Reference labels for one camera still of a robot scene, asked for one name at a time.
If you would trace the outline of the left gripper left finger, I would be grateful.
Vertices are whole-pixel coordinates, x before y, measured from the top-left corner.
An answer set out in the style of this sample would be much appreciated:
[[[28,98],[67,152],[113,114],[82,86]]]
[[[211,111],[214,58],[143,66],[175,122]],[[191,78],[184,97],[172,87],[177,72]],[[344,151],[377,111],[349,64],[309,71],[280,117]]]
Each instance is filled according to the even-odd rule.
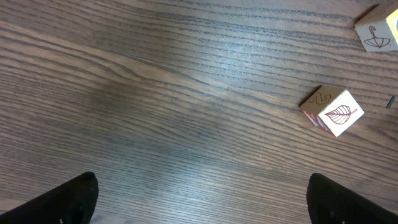
[[[99,195],[98,180],[85,172],[1,215],[1,224],[89,224]]]

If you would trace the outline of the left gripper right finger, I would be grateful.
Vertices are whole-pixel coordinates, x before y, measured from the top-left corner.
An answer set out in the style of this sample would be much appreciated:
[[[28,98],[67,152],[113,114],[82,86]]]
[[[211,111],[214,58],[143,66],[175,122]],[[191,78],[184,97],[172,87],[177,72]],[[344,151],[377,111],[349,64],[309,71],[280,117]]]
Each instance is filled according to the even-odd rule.
[[[326,176],[314,173],[307,187],[312,224],[397,224],[397,215]]]

